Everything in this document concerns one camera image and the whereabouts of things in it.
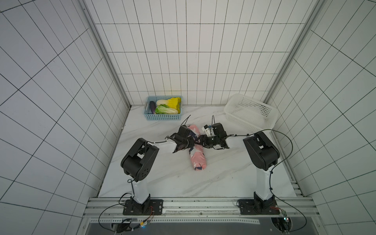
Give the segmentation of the pink shark print shorts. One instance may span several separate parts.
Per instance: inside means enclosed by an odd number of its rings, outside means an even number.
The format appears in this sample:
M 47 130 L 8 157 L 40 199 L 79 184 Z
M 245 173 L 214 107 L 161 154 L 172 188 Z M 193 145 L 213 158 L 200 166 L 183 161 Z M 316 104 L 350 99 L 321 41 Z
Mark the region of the pink shark print shorts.
M 193 137 L 194 140 L 194 146 L 189 148 L 192 166 L 194 170 L 204 170 L 207 166 L 207 161 L 203 147 L 200 145 L 200 130 L 196 125 L 190 125 L 188 128 L 191 130 L 190 136 Z

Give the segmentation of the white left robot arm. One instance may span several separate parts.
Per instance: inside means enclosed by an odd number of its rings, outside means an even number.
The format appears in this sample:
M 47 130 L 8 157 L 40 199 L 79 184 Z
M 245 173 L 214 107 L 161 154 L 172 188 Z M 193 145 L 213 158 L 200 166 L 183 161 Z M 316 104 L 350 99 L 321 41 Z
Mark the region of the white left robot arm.
M 190 133 L 174 133 L 159 142 L 137 139 L 120 163 L 124 173 L 131 177 L 133 186 L 133 196 L 124 203 L 123 215 L 161 215 L 164 201 L 151 198 L 146 177 L 158 155 L 176 153 L 193 146 L 194 137 Z

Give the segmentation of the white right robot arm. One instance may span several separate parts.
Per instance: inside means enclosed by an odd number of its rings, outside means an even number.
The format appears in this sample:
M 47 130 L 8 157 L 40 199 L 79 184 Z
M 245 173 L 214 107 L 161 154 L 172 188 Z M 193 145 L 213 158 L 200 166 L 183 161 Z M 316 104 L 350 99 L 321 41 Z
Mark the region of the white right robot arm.
M 252 199 L 239 199 L 236 206 L 241 215 L 278 215 L 276 197 L 271 187 L 271 176 L 278 165 L 280 152 L 262 131 L 247 135 L 206 136 L 202 135 L 197 144 L 217 150 L 244 148 L 256 167 L 256 190 Z

